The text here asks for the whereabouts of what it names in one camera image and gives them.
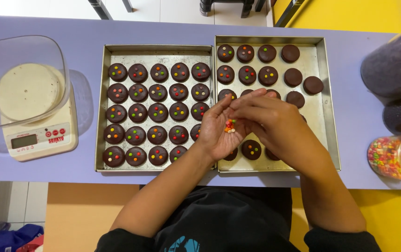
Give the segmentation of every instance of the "chocolate cookie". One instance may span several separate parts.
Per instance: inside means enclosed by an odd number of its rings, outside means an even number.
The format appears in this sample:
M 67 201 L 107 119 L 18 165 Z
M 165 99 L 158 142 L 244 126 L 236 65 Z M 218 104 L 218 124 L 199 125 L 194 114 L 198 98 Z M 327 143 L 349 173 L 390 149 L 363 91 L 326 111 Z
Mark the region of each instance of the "chocolate cookie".
M 149 97 L 154 101 L 162 101 L 168 95 L 168 91 L 161 84 L 154 84 L 149 88 Z
M 282 49 L 282 59 L 286 63 L 294 63 L 300 57 L 300 50 L 294 45 L 285 45 Z
M 188 107 L 183 102 L 176 102 L 170 106 L 170 116 L 174 121 L 181 122 L 188 115 Z
M 184 144 L 188 141 L 188 131 L 185 127 L 177 125 L 170 129 L 169 137 L 173 144 Z
M 134 84 L 129 88 L 129 96 L 135 102 L 144 101 L 147 98 L 147 88 L 142 84 Z
M 146 132 L 140 126 L 132 126 L 126 130 L 125 139 L 131 145 L 140 145 L 146 140 Z
M 231 94 L 231 100 L 237 98 L 236 93 L 230 89 L 222 89 L 217 95 L 217 101 L 224 99 L 227 95 Z
M 217 69 L 217 80 L 222 84 L 230 84 L 234 79 L 234 70 L 230 66 L 223 65 Z
M 135 103 L 129 107 L 129 118 L 134 123 L 141 123 L 146 120 L 147 109 L 143 104 Z
M 147 79 L 147 70 L 142 64 L 133 64 L 129 68 L 129 78 L 135 83 L 142 83 Z
M 140 147 L 132 147 L 126 152 L 126 162 L 131 166 L 142 165 L 146 161 L 146 152 Z
M 269 93 L 269 92 L 275 92 L 276 93 L 276 97 L 281 100 L 282 96 L 281 96 L 280 93 L 278 93 L 277 90 L 275 90 L 275 89 L 267 89 L 267 93 Z
M 124 121 L 127 116 L 126 109 L 121 105 L 113 105 L 105 112 L 105 117 L 112 123 Z
M 224 158 L 224 160 L 225 161 L 232 161 L 232 160 L 234 160 L 236 158 L 236 156 L 237 156 L 237 148 L 234 149 L 232 152 L 230 152 L 230 154 L 228 156 L 226 156 Z
M 202 83 L 197 83 L 191 88 L 191 95 L 194 100 L 204 101 L 210 97 L 210 89 Z
M 264 153 L 266 154 L 266 157 L 273 160 L 273 161 L 279 161 L 280 159 L 275 156 L 269 149 L 265 148 Z
M 152 144 L 162 144 L 166 140 L 168 133 L 162 126 L 153 126 L 147 131 L 147 140 Z
M 119 144 L 124 139 L 124 128 L 113 123 L 104 129 L 104 140 L 109 144 Z
M 121 83 L 115 83 L 107 89 L 107 97 L 114 103 L 121 103 L 127 100 L 127 89 Z
M 123 82 L 127 79 L 127 69 L 121 63 L 115 63 L 109 66 L 108 75 L 114 81 Z
M 188 88 L 181 83 L 175 83 L 170 87 L 170 97 L 173 100 L 176 101 L 185 100 L 185 98 L 188 97 L 188 94 L 189 94 Z
M 210 77 L 211 71 L 210 67 L 202 62 L 194 64 L 194 66 L 191 68 L 191 74 L 193 75 L 193 78 L 198 80 L 198 81 L 204 81 Z
M 269 63 L 276 57 L 276 49 L 271 45 L 262 45 L 258 49 L 258 58 L 264 63 Z
M 255 56 L 255 51 L 250 45 L 242 45 L 236 50 L 237 60 L 242 63 L 248 63 L 253 60 L 253 56 Z
M 247 86 L 251 85 L 256 80 L 255 69 L 253 69 L 253 67 L 251 66 L 243 66 L 241 67 L 241 69 L 239 69 L 237 77 L 239 78 L 242 84 Z
M 261 156 L 261 145 L 255 140 L 247 140 L 241 146 L 244 157 L 250 160 L 257 160 Z
M 294 88 L 302 83 L 303 81 L 302 72 L 300 72 L 296 68 L 289 68 L 285 72 L 284 81 L 289 87 Z
M 124 158 L 124 151 L 121 148 L 111 146 L 102 153 L 102 160 L 110 167 L 118 167 L 124 164 L 126 159 Z
M 162 83 L 168 79 L 168 69 L 162 64 L 155 64 L 151 67 L 151 78 L 155 82 Z
M 252 89 L 246 89 L 246 90 L 242 91 L 241 96 L 246 95 L 246 94 L 250 94 L 250 93 L 252 93 L 252 92 L 253 92 Z
M 160 166 L 168 161 L 168 152 L 162 146 L 154 146 L 149 150 L 149 162 L 155 166 Z
M 194 125 L 194 127 L 190 131 L 191 139 L 195 142 L 200 135 L 200 123 Z
M 223 44 L 217 49 L 217 58 L 222 62 L 229 62 L 234 57 L 234 49 L 228 44 Z
M 171 67 L 171 76 L 177 82 L 184 82 L 190 77 L 190 72 L 185 64 L 179 62 Z
M 310 95 L 315 95 L 323 90 L 323 82 L 315 76 L 309 76 L 303 82 L 303 88 L 306 93 Z
M 269 87 L 278 80 L 278 72 L 272 66 L 265 66 L 259 70 L 258 80 L 261 85 Z
M 160 123 L 168 118 L 168 108 L 161 103 L 154 103 L 147 110 L 149 118 L 156 123 Z
M 201 121 L 203 114 L 209 110 L 210 107 L 204 102 L 198 102 L 191 107 L 191 115 L 194 119 Z
M 286 102 L 301 109 L 305 105 L 305 98 L 303 97 L 303 94 L 297 91 L 291 91 L 286 96 Z
M 185 154 L 186 151 L 187 149 L 183 146 L 175 146 L 174 149 L 172 149 L 170 152 L 171 163 L 174 163 L 174 161 L 180 158 L 183 154 Z

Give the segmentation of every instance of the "metal baking tray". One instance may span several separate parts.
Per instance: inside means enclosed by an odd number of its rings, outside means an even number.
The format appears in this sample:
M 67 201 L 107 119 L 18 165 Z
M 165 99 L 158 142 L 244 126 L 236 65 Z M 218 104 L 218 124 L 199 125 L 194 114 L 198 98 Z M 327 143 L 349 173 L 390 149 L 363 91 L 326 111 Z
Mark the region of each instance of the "metal baking tray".
M 207 85 L 210 88 L 210 98 L 206 101 L 204 101 L 206 104 L 208 104 L 210 107 L 214 104 L 214 100 L 216 97 L 216 90 L 214 86 L 213 80 L 216 79 L 216 67 L 214 66 L 214 59 L 213 59 L 213 54 L 214 54 L 214 48 L 212 46 L 197 46 L 197 45 L 105 45 L 104 46 L 104 53 L 103 53 L 103 61 L 102 61 L 102 73 L 101 73 L 101 92 L 100 92 L 100 99 L 99 99 L 99 112 L 98 112 L 98 128 L 97 128 L 97 140 L 96 140 L 96 152 L 95 152 L 95 171 L 97 172 L 124 172 L 124 171 L 162 171 L 164 168 L 169 166 L 171 162 L 168 161 L 162 165 L 162 166 L 154 166 L 152 165 L 149 160 L 147 159 L 145 163 L 143 163 L 140 166 L 134 167 L 130 166 L 127 162 L 125 162 L 123 165 L 119 167 L 109 167 L 107 166 L 103 160 L 102 160 L 102 153 L 110 146 L 113 146 L 113 144 L 109 144 L 104 140 L 103 136 L 103 131 L 105 127 L 109 124 L 111 124 L 105 117 L 105 112 L 108 109 L 108 107 L 112 106 L 114 102 L 112 102 L 109 98 L 107 98 L 107 89 L 110 85 L 116 83 L 114 80 L 110 79 L 108 76 L 108 68 L 111 64 L 113 63 L 122 63 L 125 65 L 128 69 L 131 65 L 135 63 L 141 63 L 143 64 L 147 71 L 150 71 L 151 67 L 156 64 L 160 63 L 166 66 L 168 68 L 168 71 L 171 70 L 171 67 L 178 63 L 178 62 L 183 62 L 185 63 L 188 68 L 191 71 L 191 67 L 198 62 L 203 62 L 207 64 L 210 69 L 211 69 L 211 76 L 208 80 L 200 82 L 205 85 Z M 128 77 L 124 82 L 121 82 L 127 89 L 133 85 L 134 83 L 130 80 Z M 169 87 L 177 83 L 175 80 L 173 80 L 171 77 L 168 77 L 168 80 L 165 81 L 164 83 L 161 83 L 164 85 L 168 90 Z M 192 76 L 189 77 L 186 82 L 183 84 L 188 88 L 189 92 L 191 92 L 191 88 L 193 85 L 199 83 L 199 81 L 196 81 Z M 147 80 L 142 83 L 145 85 L 147 88 L 149 88 L 151 85 L 155 84 L 153 79 L 151 78 L 150 74 Z M 168 94 L 168 97 L 162 101 L 168 109 L 170 106 L 175 103 L 175 100 L 172 100 L 170 95 Z M 134 104 L 135 102 L 132 101 L 130 98 L 128 98 L 124 103 L 121 105 L 124 106 L 126 109 L 129 109 L 129 107 Z M 147 98 L 147 100 L 140 102 L 143 104 L 145 107 L 149 107 L 155 101 L 153 101 L 151 98 Z M 188 109 L 191 109 L 191 107 L 196 103 L 196 101 L 192 98 L 191 94 L 188 95 L 188 98 L 183 101 L 184 104 L 188 107 Z M 126 120 L 121 123 L 121 125 L 124 127 L 125 130 L 130 128 L 131 126 L 140 126 L 142 127 L 146 132 L 147 130 L 155 125 L 162 126 L 166 129 L 167 132 L 175 126 L 175 125 L 181 125 L 184 126 L 188 130 L 188 141 L 183 144 L 185 148 L 189 148 L 194 141 L 191 139 L 189 136 L 189 131 L 192 129 L 192 127 L 196 124 L 200 123 L 199 121 L 195 120 L 191 114 L 188 116 L 188 118 L 183 121 L 183 122 L 176 122 L 174 121 L 170 116 L 168 119 L 164 122 L 157 123 L 152 121 L 149 116 L 144 122 L 141 123 L 134 123 L 132 122 L 129 118 L 126 118 Z M 129 144 L 126 140 L 121 142 L 119 145 L 124 152 L 126 152 L 128 149 L 133 147 L 133 145 Z M 149 150 L 154 147 L 152 143 L 149 142 L 149 140 L 145 140 L 145 142 L 141 145 L 139 145 L 140 148 L 142 148 L 146 154 L 149 153 Z M 160 144 L 160 146 L 164 147 L 168 152 L 170 152 L 176 145 L 173 144 L 169 140 L 169 136 L 166 139 L 166 141 L 163 144 Z
M 238 97 L 241 92 L 246 89 L 275 89 L 286 100 L 286 95 L 290 91 L 298 91 L 305 97 L 305 105 L 300 109 L 300 113 L 306 118 L 309 127 L 326 147 L 331 154 L 332 161 L 338 171 L 341 170 L 338 139 L 336 134 L 336 127 L 334 123 L 334 112 L 332 109 L 331 99 L 331 86 L 328 75 L 328 61 L 326 56 L 326 45 L 323 37 L 278 37 L 278 36 L 215 36 L 215 59 L 216 69 L 222 65 L 229 65 L 235 72 L 235 79 L 229 85 L 223 85 L 215 79 L 216 92 L 219 93 L 222 89 L 233 90 Z M 255 50 L 255 56 L 250 63 L 241 63 L 237 60 L 236 55 L 228 63 L 220 61 L 216 54 L 220 45 L 229 44 L 233 47 L 235 52 L 242 44 L 249 44 Z M 277 55 L 275 60 L 271 63 L 263 63 L 259 60 L 257 52 L 260 46 L 270 44 L 275 47 Z M 285 63 L 281 58 L 281 50 L 286 44 L 296 45 L 300 49 L 300 58 L 292 63 Z M 242 84 L 238 79 L 238 72 L 242 66 L 251 66 L 255 69 L 256 74 L 263 66 L 273 66 L 278 71 L 277 82 L 270 86 L 265 87 L 261 85 L 256 79 L 255 83 L 250 86 Z M 324 89 L 320 94 L 308 95 L 303 89 L 303 84 L 295 88 L 287 86 L 284 82 L 283 76 L 289 68 L 297 68 L 303 74 L 303 80 L 309 76 L 319 77 L 324 84 Z M 253 139 L 261 142 L 258 138 L 251 133 L 245 140 Z M 291 167 L 283 161 L 272 161 L 268 159 L 263 153 L 261 157 L 255 161 L 248 160 L 241 153 L 241 146 L 238 147 L 237 157 L 233 161 L 220 160 L 217 164 L 219 172 L 259 172 L 259 171 L 294 171 Z

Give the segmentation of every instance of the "table surface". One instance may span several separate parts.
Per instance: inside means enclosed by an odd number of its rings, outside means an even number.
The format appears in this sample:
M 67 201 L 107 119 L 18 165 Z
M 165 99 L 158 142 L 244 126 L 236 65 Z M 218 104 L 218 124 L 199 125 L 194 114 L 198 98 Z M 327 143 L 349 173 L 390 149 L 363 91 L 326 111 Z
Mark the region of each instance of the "table surface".
M 0 151 L 0 181 L 146 184 L 158 173 L 97 173 L 94 171 L 96 115 L 101 62 L 105 44 L 213 45 L 215 35 L 270 35 L 325 37 L 334 118 L 342 171 L 348 188 L 401 189 L 401 181 L 378 177 L 368 166 L 366 148 L 378 136 L 391 135 L 382 123 L 382 103 L 365 88 L 360 64 L 395 34 L 253 26 L 219 26 L 109 20 L 0 17 L 0 39 L 44 35 L 61 47 L 72 82 L 86 80 L 89 88 L 76 90 L 86 100 L 76 101 L 80 136 L 68 153 L 17 162 Z M 201 181 L 216 186 L 299 187 L 297 173 L 264 172 L 219 174 L 211 171 Z

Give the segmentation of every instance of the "glass jar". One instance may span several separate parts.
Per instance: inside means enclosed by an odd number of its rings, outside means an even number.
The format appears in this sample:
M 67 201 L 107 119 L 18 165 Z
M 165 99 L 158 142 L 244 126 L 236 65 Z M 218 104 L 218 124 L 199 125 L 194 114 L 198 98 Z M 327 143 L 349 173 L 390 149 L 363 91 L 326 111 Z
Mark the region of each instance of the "glass jar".
M 371 142 L 368 163 L 380 175 L 401 179 L 401 136 L 384 136 Z
M 361 76 L 372 93 L 401 98 L 401 34 L 367 55 Z

